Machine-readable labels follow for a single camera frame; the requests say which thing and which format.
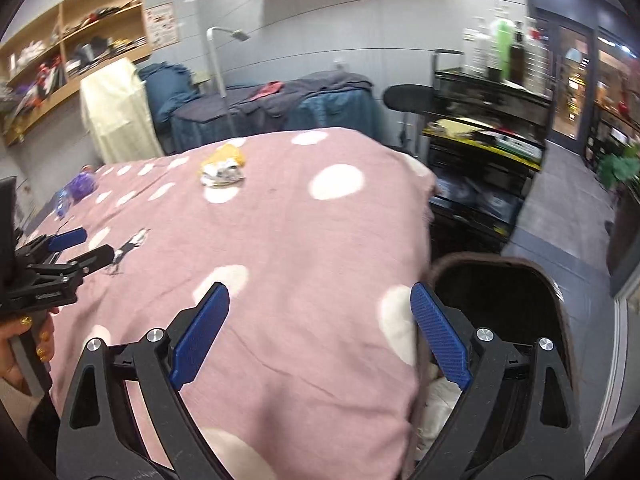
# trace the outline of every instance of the black rolling cart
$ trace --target black rolling cart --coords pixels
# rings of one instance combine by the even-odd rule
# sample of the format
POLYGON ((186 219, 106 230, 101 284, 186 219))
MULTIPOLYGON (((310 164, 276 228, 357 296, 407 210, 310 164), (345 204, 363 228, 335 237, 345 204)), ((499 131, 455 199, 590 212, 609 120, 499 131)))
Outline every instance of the black rolling cart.
POLYGON ((542 168, 552 99, 460 69, 439 70, 440 54, 460 52, 433 55, 434 95, 422 132, 439 188, 430 201, 433 258, 500 253, 542 168))

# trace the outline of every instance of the bed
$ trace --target bed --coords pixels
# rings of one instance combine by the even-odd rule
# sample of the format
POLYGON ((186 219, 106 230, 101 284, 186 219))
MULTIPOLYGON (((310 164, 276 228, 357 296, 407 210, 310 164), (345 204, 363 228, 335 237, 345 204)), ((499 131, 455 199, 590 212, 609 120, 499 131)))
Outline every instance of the bed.
MULTIPOLYGON (((59 411, 90 338, 130 342, 225 283, 230 313, 182 398, 236 480, 391 480, 417 392, 410 287, 428 266, 433 174, 353 130, 233 139, 242 185, 205 188, 220 143, 98 170, 31 237, 84 226, 114 264, 54 319, 59 411)), ((169 465, 130 388, 152 459, 169 465)))
MULTIPOLYGON (((372 96, 373 84, 362 75, 315 72, 282 83, 275 94, 253 99, 263 86, 228 89, 236 136, 340 126, 380 140, 381 111, 372 96)), ((219 94, 176 108, 170 118, 173 149, 181 153, 234 137, 224 110, 219 94)))

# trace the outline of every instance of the brown bottle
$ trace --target brown bottle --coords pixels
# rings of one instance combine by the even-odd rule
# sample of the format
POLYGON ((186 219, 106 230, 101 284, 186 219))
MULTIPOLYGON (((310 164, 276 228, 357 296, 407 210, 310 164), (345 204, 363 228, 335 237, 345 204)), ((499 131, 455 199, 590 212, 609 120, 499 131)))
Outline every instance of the brown bottle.
POLYGON ((511 45, 509 54, 509 81, 524 86, 524 76, 527 71, 527 53, 523 45, 522 22, 518 22, 516 40, 511 45))

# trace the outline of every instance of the blue gripper pad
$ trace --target blue gripper pad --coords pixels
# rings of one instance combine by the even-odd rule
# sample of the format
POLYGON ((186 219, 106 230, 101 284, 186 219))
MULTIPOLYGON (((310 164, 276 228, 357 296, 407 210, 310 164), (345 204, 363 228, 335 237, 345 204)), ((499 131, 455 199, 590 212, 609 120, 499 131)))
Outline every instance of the blue gripper pad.
POLYGON ((59 253, 69 247, 82 244, 85 241, 86 231, 79 227, 78 229, 73 229, 72 231, 68 231, 51 238, 47 249, 52 253, 59 253))
POLYGON ((173 368, 169 381, 176 390, 196 378, 213 340, 220 332, 229 313, 229 292, 219 284, 200 301, 204 303, 193 318, 184 335, 175 346, 172 355, 173 368))
POLYGON ((431 293, 421 283, 411 289, 411 312, 427 339, 444 376, 464 392, 471 383, 466 347, 431 293))

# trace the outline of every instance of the green bottle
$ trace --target green bottle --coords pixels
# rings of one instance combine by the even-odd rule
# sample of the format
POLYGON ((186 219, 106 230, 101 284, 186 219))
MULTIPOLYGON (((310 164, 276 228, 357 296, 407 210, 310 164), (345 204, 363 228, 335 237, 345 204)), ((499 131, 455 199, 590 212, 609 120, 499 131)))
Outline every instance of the green bottle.
POLYGON ((509 13, 505 8, 497 7, 495 9, 495 20, 491 24, 491 34, 495 38, 500 52, 500 68, 503 79, 509 78, 511 45, 513 44, 514 33, 515 27, 513 22, 509 20, 509 13))

